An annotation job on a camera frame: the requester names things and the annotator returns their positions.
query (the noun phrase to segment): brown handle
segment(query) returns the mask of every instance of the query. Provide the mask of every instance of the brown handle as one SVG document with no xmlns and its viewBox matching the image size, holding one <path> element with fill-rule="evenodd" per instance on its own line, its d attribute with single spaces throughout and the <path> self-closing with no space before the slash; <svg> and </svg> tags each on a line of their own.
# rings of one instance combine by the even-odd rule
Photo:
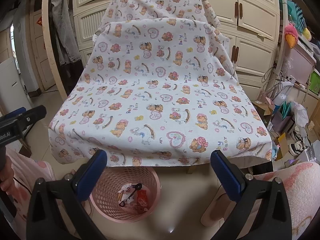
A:
<svg viewBox="0 0 320 240">
<path fill-rule="evenodd" d="M 235 60 L 233 63 L 236 63 L 238 61 L 238 54 L 239 54 L 239 47 L 236 48 Z"/>
<path fill-rule="evenodd" d="M 231 62 L 235 60 L 235 52 L 236 52 L 236 46 L 232 47 L 232 54 L 231 54 Z"/>
<path fill-rule="evenodd" d="M 242 3 L 239 4 L 239 8 L 240 8 L 239 17 L 240 17 L 240 19 L 242 19 L 242 17 L 243 17 L 243 7 L 242 7 Z"/>
<path fill-rule="evenodd" d="M 239 14 L 239 3 L 235 2 L 235 18 L 238 17 L 238 14 Z"/>
</svg>

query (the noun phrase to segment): perforated plastic basket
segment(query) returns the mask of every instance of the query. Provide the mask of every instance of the perforated plastic basket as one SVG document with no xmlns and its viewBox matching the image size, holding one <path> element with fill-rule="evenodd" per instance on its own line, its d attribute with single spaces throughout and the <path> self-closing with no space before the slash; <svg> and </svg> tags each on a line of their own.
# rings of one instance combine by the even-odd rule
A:
<svg viewBox="0 0 320 240">
<path fill-rule="evenodd" d="M 118 191 L 126 183 L 142 183 L 150 190 L 149 209 L 143 214 L 125 212 L 118 204 Z M 132 223 L 152 213 L 160 197 L 160 181 L 150 167 L 107 167 L 93 189 L 90 200 L 105 218 L 118 223 Z"/>
</svg>

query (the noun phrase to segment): white patterned cloth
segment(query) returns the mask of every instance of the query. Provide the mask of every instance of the white patterned cloth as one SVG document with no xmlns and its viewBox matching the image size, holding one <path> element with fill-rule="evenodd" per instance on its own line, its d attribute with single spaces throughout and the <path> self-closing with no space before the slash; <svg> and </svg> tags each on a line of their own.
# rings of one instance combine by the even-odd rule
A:
<svg viewBox="0 0 320 240">
<path fill-rule="evenodd" d="M 102 21 L 77 86 L 49 125 L 57 161 L 97 149 L 107 152 L 108 166 L 201 164 L 216 149 L 239 167 L 270 160 L 270 135 L 235 78 L 222 34 L 204 16 L 201 4 L 219 23 L 208 3 L 133 1 L 111 2 L 104 19 L 120 8 L 132 18 L 118 12 L 120 22 Z M 158 3 L 162 18 L 148 13 Z M 150 19 L 133 20 L 132 4 Z M 170 14 L 170 4 L 188 18 Z"/>
</svg>

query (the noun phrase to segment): human hand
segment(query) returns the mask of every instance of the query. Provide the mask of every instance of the human hand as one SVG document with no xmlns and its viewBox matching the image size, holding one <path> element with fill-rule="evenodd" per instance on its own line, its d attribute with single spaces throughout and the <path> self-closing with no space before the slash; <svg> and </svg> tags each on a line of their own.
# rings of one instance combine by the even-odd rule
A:
<svg viewBox="0 0 320 240">
<path fill-rule="evenodd" d="M 5 191 L 8 195 L 11 195 L 15 189 L 14 181 L 13 181 L 13 176 L 14 176 L 14 171 L 11 168 L 11 159 L 9 156 L 5 157 L 6 162 L 4 165 L 4 168 L 0 171 L 0 188 L 2 191 Z"/>
</svg>

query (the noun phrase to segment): bolt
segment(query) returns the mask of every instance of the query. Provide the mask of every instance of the bolt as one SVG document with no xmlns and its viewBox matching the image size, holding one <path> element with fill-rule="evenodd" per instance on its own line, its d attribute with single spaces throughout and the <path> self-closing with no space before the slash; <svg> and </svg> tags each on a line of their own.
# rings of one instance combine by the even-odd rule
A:
<svg viewBox="0 0 320 240">
<path fill-rule="evenodd" d="M 39 179 L 37 179 L 37 181 L 36 181 L 36 183 L 37 184 L 41 184 L 41 183 L 43 183 L 44 182 L 44 178 L 39 178 Z"/>
<path fill-rule="evenodd" d="M 71 173 L 68 173 L 64 176 L 65 180 L 71 180 L 73 178 L 73 175 Z"/>
<path fill-rule="evenodd" d="M 282 179 L 280 179 L 279 177 L 275 177 L 275 181 L 276 181 L 276 183 L 278 183 L 278 184 L 282 183 Z"/>
<path fill-rule="evenodd" d="M 246 178 L 247 180 L 253 180 L 253 176 L 252 176 L 250 173 L 247 173 L 247 174 L 245 175 L 245 178 Z"/>
</svg>

